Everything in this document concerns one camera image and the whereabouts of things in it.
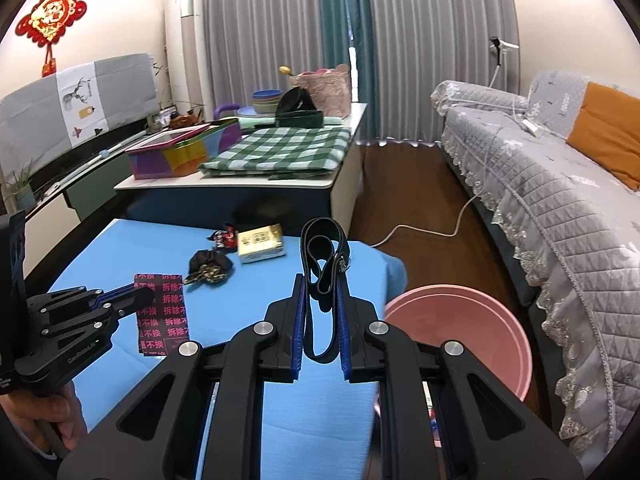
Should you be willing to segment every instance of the power cord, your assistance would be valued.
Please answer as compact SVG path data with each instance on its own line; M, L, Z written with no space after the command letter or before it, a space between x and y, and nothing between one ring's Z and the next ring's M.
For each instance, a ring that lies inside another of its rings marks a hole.
M504 112L498 112L501 114L506 115L507 117L509 117L510 119L513 118L516 123L517 118L516 118L516 97L513 97L513 104L511 107L511 111L513 112L513 117L510 117L508 114L504 113ZM482 193L484 193L484 186L486 185L486 168L487 168L487 163L489 161L489 152L491 151L491 148L494 146L494 142L495 139L498 137L498 134L500 134L500 132L503 130L503 128L505 128L506 126L501 126L500 128L498 128L498 130L496 131L494 138L491 139L491 143L489 144L489 146L486 149L486 153L484 154L484 174L482 176L482 189L480 191L478 191L477 193L474 193L474 195L466 201L465 205L462 206L462 209L460 210L460 213L458 213L458 219L456 220L456 227L455 229L453 229L452 233L441 233L438 231L429 231L428 229L420 229L418 227L414 227L411 225L406 225L406 224L399 224L397 226L395 226L393 229L391 229L391 232L380 242L378 242L377 244L373 244L371 247L380 247L383 244L386 244L389 240L391 240L391 237L396 233L396 231L398 231L398 229L411 229L412 231L418 231L420 233L425 233L428 235L436 235L436 236L443 236L445 238L453 238L458 234L458 231L460 230L460 222L462 222L462 215L465 213L466 208L473 202L473 200L475 200L476 198L478 198L479 196L482 195Z

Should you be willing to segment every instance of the tablecloth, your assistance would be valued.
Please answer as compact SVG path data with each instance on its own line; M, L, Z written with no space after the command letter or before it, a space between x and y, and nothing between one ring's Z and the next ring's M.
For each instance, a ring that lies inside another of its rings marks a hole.
M118 220L66 268L52 290L85 285L111 290L135 273L187 274L193 253L211 247L203 229ZM184 289L190 337L203 346L225 342L241 328L264 318L268 305L291 295L302 272L300 240L285 238L286 256L241 264L222 286ZM360 242L350 242L347 271L353 296L384 305L406 287L402 262ZM314 344L330 340L331 315L314 309ZM74 382L91 429L160 360L138 352L135 316L120 320L113 348ZM319 365L303 358L295 384L265 384L262 428L264 480L360 480L373 423L375 384L344 381L340 359Z

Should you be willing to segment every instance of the green checkered cloth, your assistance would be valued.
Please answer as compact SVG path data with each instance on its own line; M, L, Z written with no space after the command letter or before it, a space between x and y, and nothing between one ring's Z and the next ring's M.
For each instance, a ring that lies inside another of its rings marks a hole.
M205 176L277 175L304 178L340 166L351 139L343 126L258 130L202 163Z

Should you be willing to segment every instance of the gray quilted fabric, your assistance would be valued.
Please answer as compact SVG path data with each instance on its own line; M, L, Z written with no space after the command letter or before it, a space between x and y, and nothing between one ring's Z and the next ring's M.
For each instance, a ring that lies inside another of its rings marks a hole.
M525 115L566 139L574 129L589 81L587 76L558 71L538 73L531 83ZM638 92L618 85L610 86L629 95L638 95Z
M442 142L461 169L482 168L479 189L498 183L519 201L579 297L574 312L552 306L543 328L565 350L561 433L580 437L574 452L589 472L640 405L640 194L564 142L586 82L549 72L532 84L526 115L553 134L535 137L509 114L457 107Z
M519 114L527 109L527 102L520 95L459 81L443 81L431 94L431 103L441 116L456 106Z

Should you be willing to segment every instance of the gold box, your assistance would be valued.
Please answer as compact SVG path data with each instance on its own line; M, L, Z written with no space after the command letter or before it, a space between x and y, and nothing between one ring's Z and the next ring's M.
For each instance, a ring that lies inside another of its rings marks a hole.
M284 256L280 224L238 233L238 258L244 264Z

